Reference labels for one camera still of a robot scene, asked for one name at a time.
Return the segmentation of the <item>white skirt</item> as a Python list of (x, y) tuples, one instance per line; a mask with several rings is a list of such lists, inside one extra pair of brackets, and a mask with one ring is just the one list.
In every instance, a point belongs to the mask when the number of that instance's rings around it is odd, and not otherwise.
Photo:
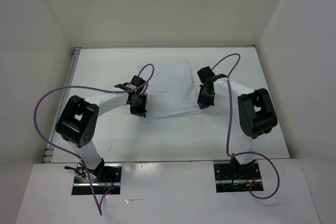
[(146, 91), (149, 120), (200, 114), (198, 90), (188, 60), (155, 63)]

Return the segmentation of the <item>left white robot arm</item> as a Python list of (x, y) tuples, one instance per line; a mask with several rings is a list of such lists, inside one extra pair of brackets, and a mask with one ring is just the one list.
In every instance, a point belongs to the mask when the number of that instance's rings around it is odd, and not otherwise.
[(102, 180), (106, 173), (104, 160), (92, 140), (98, 117), (126, 105), (130, 107), (131, 114), (146, 117), (147, 87), (144, 79), (133, 76), (130, 82), (115, 85), (111, 93), (87, 98), (73, 95), (69, 98), (56, 124), (56, 132), (85, 162), (86, 176), (91, 181)]

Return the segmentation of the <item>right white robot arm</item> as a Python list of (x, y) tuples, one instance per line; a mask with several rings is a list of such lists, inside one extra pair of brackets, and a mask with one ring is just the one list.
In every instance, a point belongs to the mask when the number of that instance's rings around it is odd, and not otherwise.
[(256, 159), (256, 138), (270, 133), (278, 124), (269, 92), (230, 81), (227, 75), (216, 75), (210, 67), (201, 68), (197, 75), (201, 81), (197, 104), (201, 109), (213, 106), (215, 95), (228, 98), (229, 106), (238, 108), (240, 146), (230, 158), (230, 172), (235, 178), (243, 178)]

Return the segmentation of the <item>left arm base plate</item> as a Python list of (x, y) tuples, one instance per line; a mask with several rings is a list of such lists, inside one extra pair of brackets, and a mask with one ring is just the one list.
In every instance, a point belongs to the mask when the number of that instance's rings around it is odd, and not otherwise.
[[(99, 177), (90, 174), (95, 194), (119, 195), (121, 191), (122, 165), (107, 163), (104, 168), (105, 172)], [(77, 164), (76, 168), (65, 166), (65, 169), (75, 172), (72, 195), (92, 195), (89, 180), (82, 164)]]

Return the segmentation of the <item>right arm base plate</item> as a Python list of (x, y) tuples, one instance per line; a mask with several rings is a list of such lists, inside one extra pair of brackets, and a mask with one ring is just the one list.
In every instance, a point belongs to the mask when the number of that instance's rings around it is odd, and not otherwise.
[(214, 163), (215, 186), (217, 193), (264, 191), (258, 163), (240, 174), (234, 174), (229, 162)]

